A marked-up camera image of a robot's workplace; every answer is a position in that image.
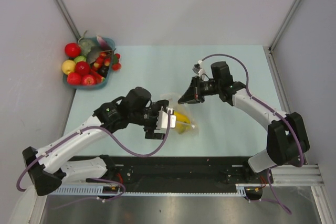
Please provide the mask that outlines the clear zip top bag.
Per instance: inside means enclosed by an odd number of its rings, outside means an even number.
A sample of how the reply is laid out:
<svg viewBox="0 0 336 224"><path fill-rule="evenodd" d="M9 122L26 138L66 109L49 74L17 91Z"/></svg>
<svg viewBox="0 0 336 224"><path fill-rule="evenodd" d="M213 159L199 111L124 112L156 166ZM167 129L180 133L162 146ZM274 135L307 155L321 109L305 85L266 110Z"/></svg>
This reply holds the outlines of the clear zip top bag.
<svg viewBox="0 0 336 224"><path fill-rule="evenodd" d="M179 135L196 136L199 134L199 128L192 116L188 104L178 104L181 95L178 93L161 94L162 100L169 101L169 107L174 110L176 116L175 131Z"/></svg>

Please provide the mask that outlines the yellow banana bunch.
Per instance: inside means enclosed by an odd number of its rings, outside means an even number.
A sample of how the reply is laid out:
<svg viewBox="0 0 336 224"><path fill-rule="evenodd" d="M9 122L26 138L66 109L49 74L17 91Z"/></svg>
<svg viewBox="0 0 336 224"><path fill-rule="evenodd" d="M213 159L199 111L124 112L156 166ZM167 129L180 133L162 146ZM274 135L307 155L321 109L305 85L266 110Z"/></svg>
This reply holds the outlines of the yellow banana bunch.
<svg viewBox="0 0 336 224"><path fill-rule="evenodd" d="M176 116L175 130L178 134L186 133L194 128L194 125L191 123L188 116L177 111L174 112L174 115Z"/></svg>

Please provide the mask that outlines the yellow lemon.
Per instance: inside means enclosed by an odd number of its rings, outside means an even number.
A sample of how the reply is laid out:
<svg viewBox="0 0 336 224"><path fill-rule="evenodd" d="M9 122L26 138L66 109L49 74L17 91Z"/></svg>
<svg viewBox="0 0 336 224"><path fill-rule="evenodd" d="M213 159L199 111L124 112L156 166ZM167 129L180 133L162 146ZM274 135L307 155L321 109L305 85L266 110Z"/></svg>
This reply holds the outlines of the yellow lemon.
<svg viewBox="0 0 336 224"><path fill-rule="evenodd" d="M66 60L62 63L61 69L65 75L69 75L70 73L75 71L75 66L76 63L73 60Z"/></svg>

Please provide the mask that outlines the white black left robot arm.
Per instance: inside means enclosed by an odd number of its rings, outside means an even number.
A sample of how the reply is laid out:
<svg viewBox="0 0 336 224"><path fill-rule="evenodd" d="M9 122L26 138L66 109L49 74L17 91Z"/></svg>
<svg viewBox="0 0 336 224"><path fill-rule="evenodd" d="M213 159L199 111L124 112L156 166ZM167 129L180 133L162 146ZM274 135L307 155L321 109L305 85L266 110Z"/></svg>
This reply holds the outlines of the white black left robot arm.
<svg viewBox="0 0 336 224"><path fill-rule="evenodd" d="M39 149L24 149L26 169L23 174L29 175L38 196L46 196L65 183L80 180L111 183L117 167L109 155L84 161L70 159L105 135L111 136L127 153L141 157L113 136L130 124L143 127L146 139L160 140L164 144L167 132L176 127L176 116L168 100L153 102L148 90L136 87L126 96L102 104L79 127L53 143Z"/></svg>

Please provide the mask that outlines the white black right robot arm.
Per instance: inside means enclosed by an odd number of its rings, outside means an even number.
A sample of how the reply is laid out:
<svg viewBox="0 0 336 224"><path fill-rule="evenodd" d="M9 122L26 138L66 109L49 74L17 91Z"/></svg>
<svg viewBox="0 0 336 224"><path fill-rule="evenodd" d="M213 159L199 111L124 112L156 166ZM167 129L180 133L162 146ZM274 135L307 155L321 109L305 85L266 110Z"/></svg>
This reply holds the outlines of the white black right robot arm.
<svg viewBox="0 0 336 224"><path fill-rule="evenodd" d="M266 148L250 157L242 169L243 179L254 183L261 172L284 164L299 166L303 154L310 149L302 116L270 107L253 96L245 83L234 81L229 66L224 61L211 64L212 77L204 80L205 71L200 63L193 67L195 76L190 86L179 98L179 104L198 104L209 95L217 95L226 102L247 113L267 131Z"/></svg>

